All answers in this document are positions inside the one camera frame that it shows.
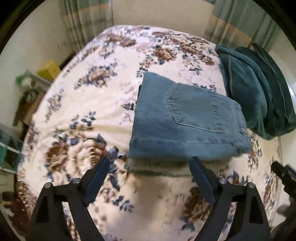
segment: yellow box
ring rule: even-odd
[[[53,82],[60,72],[61,70],[59,69],[57,62],[54,60],[51,60],[48,63],[43,64],[41,66],[41,69],[37,71],[37,74],[40,77],[50,82]]]

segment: green plaid curtain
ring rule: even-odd
[[[216,0],[204,38],[232,48],[252,41],[267,49],[280,27],[253,0]]]
[[[112,0],[61,0],[64,21],[75,52],[113,26]]]

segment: white wall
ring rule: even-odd
[[[113,0],[114,25],[151,25],[203,37],[214,5],[202,0]]]
[[[294,92],[296,92],[296,51],[283,31],[280,31],[275,39],[269,50],[269,54],[281,69],[286,81],[292,86]],[[296,130],[281,136],[281,147],[283,165],[290,164],[296,168]],[[283,204],[289,204],[289,196],[284,192],[282,187],[279,205]],[[281,223],[284,219],[283,216],[277,214],[273,225]]]
[[[46,0],[25,19],[0,55],[0,123],[12,128],[22,94],[15,77],[52,59],[61,64],[72,52],[68,43],[59,0]]]

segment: jeans back pocket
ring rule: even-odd
[[[216,133],[227,132],[232,111],[227,97],[207,89],[178,83],[170,91],[168,106],[177,124]]]

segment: brown flower pattern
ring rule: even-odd
[[[80,236],[78,234],[78,231],[75,228],[75,223],[74,223],[72,218],[67,219],[67,225],[68,225],[68,229],[70,231],[70,234],[71,234],[71,237],[72,237],[73,241],[80,241],[81,238],[80,238]]]
[[[108,37],[109,42],[119,42],[119,45],[122,47],[131,47],[135,45],[137,42],[135,39],[131,39],[117,34],[109,34]]]
[[[252,151],[248,153],[248,166],[249,171],[258,170],[259,158],[262,157],[262,150],[260,148],[258,139],[256,138],[256,134],[252,133],[250,135],[251,143],[252,143]]]
[[[124,38],[120,41],[120,46],[122,47],[131,47],[136,44],[135,39],[130,39],[130,38]]]
[[[172,35],[172,32],[160,32],[160,31],[154,31],[152,32],[152,35],[159,37],[159,38],[164,38],[166,36]]]
[[[34,207],[36,205],[38,197],[33,195],[28,188],[27,184],[23,181],[17,181],[17,194],[25,205],[29,219],[32,216]]]
[[[197,44],[180,44],[180,49],[184,51],[184,53],[192,53],[196,54],[199,50]]]
[[[209,42],[205,39],[202,39],[197,36],[193,36],[189,38],[193,43],[200,43],[200,44],[209,44]]]
[[[133,32],[139,32],[142,31],[145,28],[145,26],[135,26],[131,29]]]
[[[194,223],[197,220],[206,221],[211,210],[212,206],[204,201],[199,189],[193,187],[190,190],[190,196],[184,204],[182,219],[191,223]]]
[[[102,85],[105,85],[106,82],[104,81],[104,78],[110,75],[110,71],[106,69],[98,69],[89,74],[89,81],[97,81],[97,80],[103,80]]]
[[[181,37],[181,36],[176,36],[176,35],[170,35],[169,36],[170,40],[174,43],[174,44],[190,44],[191,40]]]
[[[89,49],[86,49],[84,53],[82,53],[82,56],[84,58],[88,57],[90,54],[94,53],[98,49],[98,46],[93,46]]]
[[[79,140],[78,144],[69,148],[66,171],[73,178],[81,178],[88,169],[97,164],[98,160],[108,157],[105,146],[105,144],[96,143],[92,139]]]
[[[49,164],[50,172],[61,172],[65,162],[68,160],[67,152],[69,145],[64,142],[55,143],[46,153],[46,162]]]
[[[271,185],[267,184],[267,186],[265,187],[265,192],[263,196],[263,205],[266,206],[270,199],[271,199]]]
[[[157,48],[154,50],[153,54],[158,57],[159,59],[170,61],[175,60],[177,53],[173,52],[170,48]]]
[[[209,56],[206,56],[204,54],[198,54],[198,58],[200,59],[201,62],[204,62],[206,65],[210,65],[210,66],[215,65],[212,58]]]

